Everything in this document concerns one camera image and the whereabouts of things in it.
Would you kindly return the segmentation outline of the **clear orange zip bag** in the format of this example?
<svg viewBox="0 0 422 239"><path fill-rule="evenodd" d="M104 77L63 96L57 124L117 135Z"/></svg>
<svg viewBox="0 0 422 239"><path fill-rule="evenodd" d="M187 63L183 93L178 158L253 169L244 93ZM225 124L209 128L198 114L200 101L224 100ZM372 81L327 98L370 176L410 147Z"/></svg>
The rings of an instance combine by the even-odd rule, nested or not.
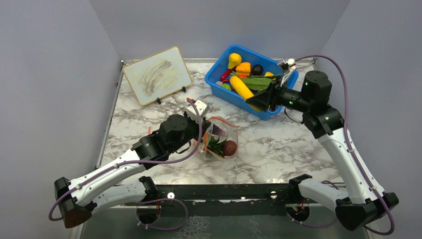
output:
<svg viewBox="0 0 422 239"><path fill-rule="evenodd" d="M232 160L234 159L238 154L238 148L239 148L239 143L238 143L239 126L231 124L221 117L211 117L209 118L209 121L211 122L211 126L207 129L206 133L204 134L203 141L201 142L198 148L200 155L202 156L203 159L206 159L206 160ZM218 136L218 135L211 134L213 124L225 130L226 135ZM225 139L235 141L238 146L236 153L232 156L220 157L217 154L211 152L209 149L207 149L207 144L211 135L215 137L219 137L220 141L223 141Z"/></svg>

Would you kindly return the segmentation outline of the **orange toy bell pepper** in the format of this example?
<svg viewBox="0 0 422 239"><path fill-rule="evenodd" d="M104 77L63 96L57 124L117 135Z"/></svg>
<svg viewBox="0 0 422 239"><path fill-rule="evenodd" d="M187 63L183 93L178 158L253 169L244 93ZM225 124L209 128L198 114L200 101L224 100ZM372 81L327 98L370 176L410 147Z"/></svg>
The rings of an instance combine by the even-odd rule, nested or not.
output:
<svg viewBox="0 0 422 239"><path fill-rule="evenodd" d="M249 77L251 75L251 63L242 62L235 67L235 72L237 75Z"/></svg>

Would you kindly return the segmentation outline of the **dark purple passion fruit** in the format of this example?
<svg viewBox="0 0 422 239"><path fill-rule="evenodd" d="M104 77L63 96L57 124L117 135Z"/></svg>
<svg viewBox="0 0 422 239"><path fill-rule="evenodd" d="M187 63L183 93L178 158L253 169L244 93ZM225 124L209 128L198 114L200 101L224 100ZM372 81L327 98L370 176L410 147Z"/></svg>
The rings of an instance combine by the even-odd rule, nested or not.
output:
<svg viewBox="0 0 422 239"><path fill-rule="evenodd" d="M233 140L227 140L222 148L222 153L224 156L232 156L237 151L237 143Z"/></svg>

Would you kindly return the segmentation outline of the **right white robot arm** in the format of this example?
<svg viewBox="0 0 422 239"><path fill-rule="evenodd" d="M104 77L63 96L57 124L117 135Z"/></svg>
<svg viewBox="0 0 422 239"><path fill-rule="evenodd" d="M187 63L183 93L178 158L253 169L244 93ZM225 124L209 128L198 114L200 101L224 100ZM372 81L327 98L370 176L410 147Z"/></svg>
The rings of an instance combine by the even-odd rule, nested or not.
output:
<svg viewBox="0 0 422 239"><path fill-rule="evenodd" d="M303 123L333 160L344 180L346 190L338 191L310 175L289 181L288 198L295 203L311 199L333 211L347 230L353 231L385 216L399 200L387 193L364 164L351 138L341 113L329 104L332 84L326 73L309 71L300 91L288 88L280 78L247 99L260 110L283 106L302 113Z"/></svg>

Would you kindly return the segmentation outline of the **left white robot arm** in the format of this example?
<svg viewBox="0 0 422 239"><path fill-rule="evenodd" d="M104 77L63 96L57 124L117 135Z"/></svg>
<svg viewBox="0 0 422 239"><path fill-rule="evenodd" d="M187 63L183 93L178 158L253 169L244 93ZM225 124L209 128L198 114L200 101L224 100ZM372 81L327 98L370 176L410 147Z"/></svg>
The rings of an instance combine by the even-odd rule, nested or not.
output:
<svg viewBox="0 0 422 239"><path fill-rule="evenodd" d="M158 130L142 137L117 159L91 173L54 182L56 203L65 228L86 222L95 212L139 200L151 204L156 200L156 189L151 179L119 186L122 180L144 172L158 164L168 164L169 156L192 139L200 142L211 122L196 116L171 115Z"/></svg>

